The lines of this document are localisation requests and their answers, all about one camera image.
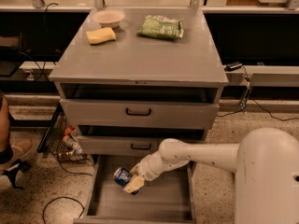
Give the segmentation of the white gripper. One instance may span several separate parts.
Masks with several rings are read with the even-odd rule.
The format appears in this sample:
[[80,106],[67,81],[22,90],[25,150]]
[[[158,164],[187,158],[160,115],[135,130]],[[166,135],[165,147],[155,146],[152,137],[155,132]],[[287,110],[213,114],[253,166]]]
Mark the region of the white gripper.
[[160,156],[146,156],[139,164],[130,170],[130,174],[134,176],[123,190],[130,194],[138,192],[144,186],[145,180],[152,181],[162,173],[162,167],[162,159]]

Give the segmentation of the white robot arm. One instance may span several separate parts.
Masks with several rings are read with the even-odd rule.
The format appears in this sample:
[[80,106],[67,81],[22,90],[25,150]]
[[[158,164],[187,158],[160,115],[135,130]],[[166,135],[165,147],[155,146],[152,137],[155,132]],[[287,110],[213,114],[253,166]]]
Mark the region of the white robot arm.
[[165,139],[131,170],[123,190],[132,193],[191,161],[235,174],[235,224],[299,224],[299,141],[274,128],[254,130],[238,144]]

